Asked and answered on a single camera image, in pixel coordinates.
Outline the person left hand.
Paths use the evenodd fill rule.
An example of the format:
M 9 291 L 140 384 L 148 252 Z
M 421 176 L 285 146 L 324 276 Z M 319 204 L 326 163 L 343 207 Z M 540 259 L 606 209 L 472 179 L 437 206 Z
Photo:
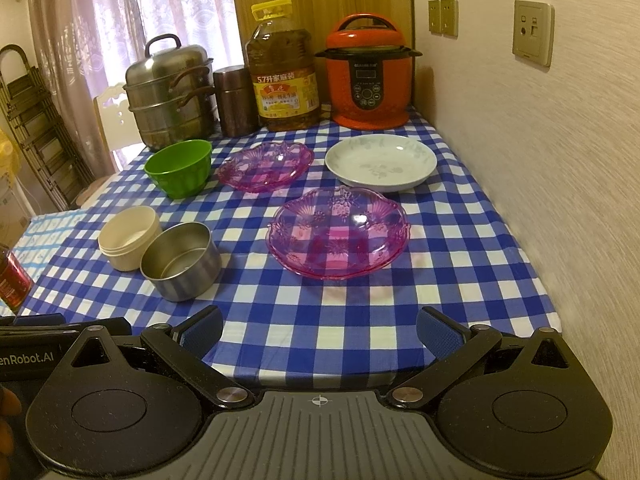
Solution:
M 0 402 L 0 452 L 2 457 L 9 457 L 14 451 L 14 435 L 9 417 L 14 417 L 22 412 L 20 399 L 6 387 L 1 387 Z

